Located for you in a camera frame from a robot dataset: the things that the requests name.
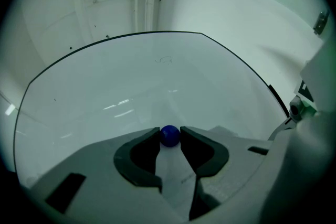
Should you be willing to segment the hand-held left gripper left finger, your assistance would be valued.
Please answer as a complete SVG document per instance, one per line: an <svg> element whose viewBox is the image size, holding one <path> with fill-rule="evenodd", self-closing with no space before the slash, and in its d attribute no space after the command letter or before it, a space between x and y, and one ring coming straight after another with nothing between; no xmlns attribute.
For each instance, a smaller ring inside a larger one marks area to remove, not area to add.
<svg viewBox="0 0 336 224"><path fill-rule="evenodd" d="M181 224L155 174L159 128L87 145L51 168L30 189L56 223Z"/></svg>

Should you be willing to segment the large white whiteboard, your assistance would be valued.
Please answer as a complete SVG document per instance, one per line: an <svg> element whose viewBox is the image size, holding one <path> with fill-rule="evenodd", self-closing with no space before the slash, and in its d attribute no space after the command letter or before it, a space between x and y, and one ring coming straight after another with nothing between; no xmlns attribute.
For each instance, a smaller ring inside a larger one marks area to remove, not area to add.
<svg viewBox="0 0 336 224"><path fill-rule="evenodd" d="M89 144L166 125L265 140L286 119L266 82L215 40L192 32L124 35L86 46L28 85L15 127L21 185Z"/></svg>

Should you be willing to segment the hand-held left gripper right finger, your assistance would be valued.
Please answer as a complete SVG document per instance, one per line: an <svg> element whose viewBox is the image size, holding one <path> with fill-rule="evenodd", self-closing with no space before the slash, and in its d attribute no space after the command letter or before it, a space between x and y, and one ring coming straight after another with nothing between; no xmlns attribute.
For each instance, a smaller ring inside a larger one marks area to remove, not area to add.
<svg viewBox="0 0 336 224"><path fill-rule="evenodd" d="M232 198L264 161L270 141L183 126L181 150L196 175L189 219L194 220Z"/></svg>

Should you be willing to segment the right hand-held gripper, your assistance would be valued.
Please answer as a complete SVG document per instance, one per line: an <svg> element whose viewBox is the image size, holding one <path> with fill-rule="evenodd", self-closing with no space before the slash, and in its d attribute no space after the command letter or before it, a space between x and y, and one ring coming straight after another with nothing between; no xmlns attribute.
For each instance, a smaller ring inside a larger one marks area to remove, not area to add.
<svg viewBox="0 0 336 224"><path fill-rule="evenodd" d="M268 138L290 140L270 191L270 224L336 224L336 34L301 74L317 112L298 124L288 117Z"/></svg>

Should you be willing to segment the metal door fitting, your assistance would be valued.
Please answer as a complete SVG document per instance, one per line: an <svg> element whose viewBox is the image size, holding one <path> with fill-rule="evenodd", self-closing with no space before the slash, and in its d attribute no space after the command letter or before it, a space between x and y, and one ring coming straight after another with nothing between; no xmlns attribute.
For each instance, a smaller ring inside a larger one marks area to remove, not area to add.
<svg viewBox="0 0 336 224"><path fill-rule="evenodd" d="M321 35L323 33L323 30L325 29L325 26L328 22L329 14L329 10L326 10L325 12L320 12L313 27L313 31L316 35Z"/></svg>

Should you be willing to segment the round blue magnet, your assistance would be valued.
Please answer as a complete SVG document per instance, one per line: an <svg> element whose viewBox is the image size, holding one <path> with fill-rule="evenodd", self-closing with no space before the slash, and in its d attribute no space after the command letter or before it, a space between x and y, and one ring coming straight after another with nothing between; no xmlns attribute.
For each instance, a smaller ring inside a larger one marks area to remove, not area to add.
<svg viewBox="0 0 336 224"><path fill-rule="evenodd" d="M180 131L172 125L164 126L160 130L160 142L166 147L175 147L180 142Z"/></svg>

